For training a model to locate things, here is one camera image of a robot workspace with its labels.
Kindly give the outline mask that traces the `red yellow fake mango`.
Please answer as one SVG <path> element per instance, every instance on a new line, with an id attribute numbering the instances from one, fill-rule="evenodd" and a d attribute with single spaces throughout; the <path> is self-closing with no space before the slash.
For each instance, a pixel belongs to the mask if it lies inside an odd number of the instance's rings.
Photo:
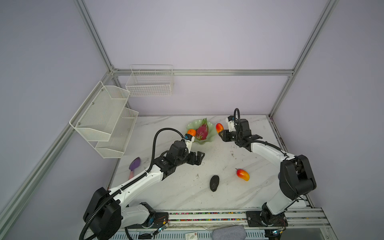
<path id="1" fill-rule="evenodd" d="M 219 134 L 220 132 L 222 132 L 224 130 L 224 127 L 221 123 L 217 123 L 216 124 L 216 131 L 217 133 Z"/>
<path id="2" fill-rule="evenodd" d="M 236 174 L 240 179 L 243 179 L 244 181 L 250 180 L 249 173 L 243 169 L 237 169 Z"/>

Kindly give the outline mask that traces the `pink fake dragon fruit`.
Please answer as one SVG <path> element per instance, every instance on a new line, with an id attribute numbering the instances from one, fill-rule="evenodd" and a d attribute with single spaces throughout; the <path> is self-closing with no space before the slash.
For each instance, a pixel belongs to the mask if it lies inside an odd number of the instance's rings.
<path id="1" fill-rule="evenodd" d="M 196 130 L 196 139 L 199 141 L 203 141 L 207 139 L 209 134 L 209 127 L 207 119 L 202 120 L 202 125 Z"/>

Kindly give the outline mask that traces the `dark fake avocado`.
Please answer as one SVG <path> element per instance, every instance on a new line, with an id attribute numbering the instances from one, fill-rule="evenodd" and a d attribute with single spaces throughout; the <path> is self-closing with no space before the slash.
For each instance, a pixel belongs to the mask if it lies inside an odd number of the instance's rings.
<path id="1" fill-rule="evenodd" d="M 219 184 L 220 184 L 220 177 L 217 175 L 212 176 L 210 179 L 210 190 L 212 192 L 216 192 Z"/>

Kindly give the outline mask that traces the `fake orange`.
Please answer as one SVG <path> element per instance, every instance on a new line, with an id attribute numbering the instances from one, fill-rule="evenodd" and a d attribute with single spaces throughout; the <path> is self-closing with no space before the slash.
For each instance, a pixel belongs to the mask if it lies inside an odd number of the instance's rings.
<path id="1" fill-rule="evenodd" d="M 194 130 L 194 129 L 189 129 L 189 130 L 187 131 L 187 134 L 189 134 L 189 135 L 195 137 L 196 134 L 197 134 L 197 132 L 196 132 L 196 130 Z"/>

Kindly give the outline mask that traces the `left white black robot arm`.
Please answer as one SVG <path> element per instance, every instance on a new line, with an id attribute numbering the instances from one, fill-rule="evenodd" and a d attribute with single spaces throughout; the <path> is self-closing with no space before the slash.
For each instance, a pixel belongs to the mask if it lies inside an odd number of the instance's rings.
<path id="1" fill-rule="evenodd" d="M 119 229 L 129 227 L 150 228 L 155 223 L 156 211 L 146 202 L 136 206 L 131 201 L 149 187 L 163 181 L 183 165 L 199 166 L 205 157 L 203 152 L 193 152 L 194 136 L 186 134 L 175 141 L 168 151 L 158 157 L 152 155 L 147 169 L 125 183 L 106 190 L 96 190 L 84 213 L 83 227 L 79 238 L 84 240 L 88 230 L 93 235 L 90 240 L 108 240 Z"/>

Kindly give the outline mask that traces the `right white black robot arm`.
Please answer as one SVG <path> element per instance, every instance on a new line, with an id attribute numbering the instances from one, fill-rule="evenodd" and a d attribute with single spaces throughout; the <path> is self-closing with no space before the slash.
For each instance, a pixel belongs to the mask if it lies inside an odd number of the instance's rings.
<path id="1" fill-rule="evenodd" d="M 260 223 L 273 226 L 283 219 L 284 212 L 301 196 L 315 190 L 317 183 L 309 159 L 304 155 L 290 154 L 280 147 L 253 135 L 249 122 L 240 117 L 236 108 L 234 114 L 226 119 L 228 128 L 216 125 L 216 131 L 224 142 L 234 142 L 239 148 L 260 155 L 278 167 L 280 189 L 266 203 L 260 213 Z"/>

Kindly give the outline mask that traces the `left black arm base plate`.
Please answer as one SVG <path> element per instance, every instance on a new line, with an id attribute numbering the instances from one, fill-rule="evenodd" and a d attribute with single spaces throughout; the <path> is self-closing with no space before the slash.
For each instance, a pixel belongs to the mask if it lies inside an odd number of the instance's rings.
<path id="1" fill-rule="evenodd" d="M 153 216 L 150 217 L 148 229 L 158 229 L 164 225 L 164 222 L 168 221 L 168 212 L 156 212 Z"/>

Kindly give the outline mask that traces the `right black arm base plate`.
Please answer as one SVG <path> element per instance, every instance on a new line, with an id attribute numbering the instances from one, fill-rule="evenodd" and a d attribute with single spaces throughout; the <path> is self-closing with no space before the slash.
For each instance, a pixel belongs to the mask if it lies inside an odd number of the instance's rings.
<path id="1" fill-rule="evenodd" d="M 272 215 L 268 211 L 247 211 L 246 219 L 249 227 L 287 227 L 284 213 Z"/>

